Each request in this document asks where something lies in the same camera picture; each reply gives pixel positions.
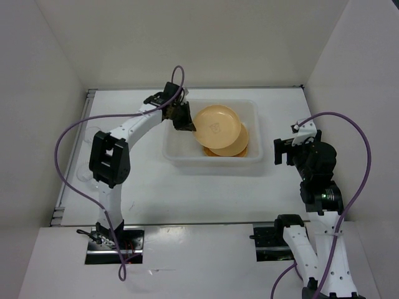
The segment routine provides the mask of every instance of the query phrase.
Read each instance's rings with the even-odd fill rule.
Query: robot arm
[[[314,228],[317,255],[300,216],[279,215],[275,227],[292,250],[303,276],[302,299],[311,299],[326,268],[335,225],[344,210],[344,204],[340,189],[331,180],[336,164],[335,149],[321,142],[321,131],[316,130],[312,121],[300,128],[294,125],[292,130],[297,134],[295,138],[274,140],[274,163],[281,164],[282,154],[286,153],[287,164],[295,166],[302,178],[300,196]],[[319,295],[320,299],[364,298],[358,295],[352,281],[342,233],[343,230],[340,230],[330,273]]]
[[[195,131],[189,103],[184,99],[185,93],[183,95],[180,93],[175,100],[164,106],[178,89],[178,85],[168,82],[163,92],[150,96],[144,101],[138,111],[140,116],[129,118],[108,133],[99,131],[94,136],[89,168],[93,172],[94,179],[99,182],[99,201],[108,211],[117,240],[112,238],[109,223],[102,209],[99,211],[96,232],[110,247],[113,247],[115,242],[123,240],[122,183],[130,173],[129,152],[133,145],[166,119],[173,121],[176,130]],[[160,106],[164,107],[148,113]]]

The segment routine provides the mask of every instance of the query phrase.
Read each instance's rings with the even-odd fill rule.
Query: orange plate
[[[241,132],[238,115],[229,107],[211,105],[197,113],[194,137],[207,148],[220,149],[232,145]]]
[[[248,141],[249,141],[248,131],[246,127],[243,124],[241,124],[241,132],[236,141],[233,142],[232,145],[229,145],[227,148],[221,148],[221,149],[210,148],[210,150],[222,157],[233,157],[236,154],[242,152],[244,148],[247,147]]]
[[[206,148],[205,146],[203,147],[203,149],[204,149],[205,155],[208,157],[222,157],[222,156],[219,156],[218,154],[215,154],[214,152],[212,152],[209,148]],[[244,150],[242,152],[240,152],[239,154],[236,154],[233,157],[243,158],[243,157],[246,157],[247,154],[248,154],[248,147],[244,148]]]

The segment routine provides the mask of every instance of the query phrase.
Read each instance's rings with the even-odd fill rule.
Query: table surface
[[[78,227],[42,228],[19,299],[270,298],[276,278],[292,261],[256,262],[250,224],[145,227],[143,263],[84,265],[87,237]],[[352,278],[360,294],[379,299],[354,222],[344,222]],[[308,227],[312,240],[311,227]],[[290,271],[275,299],[300,299],[302,282]]]
[[[134,113],[157,90],[97,91],[87,115]],[[290,126],[310,115],[301,88],[191,89],[190,99],[252,100],[259,107],[264,158],[245,168],[173,166],[162,155],[166,122],[148,132],[130,152],[132,170],[122,189],[126,224],[190,224],[273,221],[279,214],[307,219],[299,194],[300,177],[293,167],[274,165],[273,140],[291,138]],[[85,136],[99,127],[109,131],[124,118],[89,121],[81,130],[68,180],[98,198],[90,183],[77,179],[88,163],[91,144]],[[94,225],[98,209],[65,188],[62,225]]]

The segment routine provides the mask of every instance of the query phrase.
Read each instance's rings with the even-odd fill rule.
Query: plastic bin
[[[257,105],[250,100],[188,100],[191,116],[209,105],[226,105],[239,116],[249,133],[248,153],[245,158],[208,157],[192,132],[176,131],[167,123],[162,153],[177,166],[248,166],[263,158],[262,140],[257,116]]]

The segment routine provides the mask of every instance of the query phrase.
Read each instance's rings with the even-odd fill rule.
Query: white backdrop
[[[305,85],[310,111],[353,118],[372,147],[372,171],[352,209],[353,220],[397,219],[399,200],[399,10],[391,0],[351,0]],[[366,165],[365,146],[345,121],[318,120],[338,151],[335,171],[346,201]]]
[[[89,88],[305,84],[347,0],[36,0]]]
[[[0,290],[15,299],[61,186],[55,141],[81,115],[85,92],[34,0],[0,1],[0,40]]]

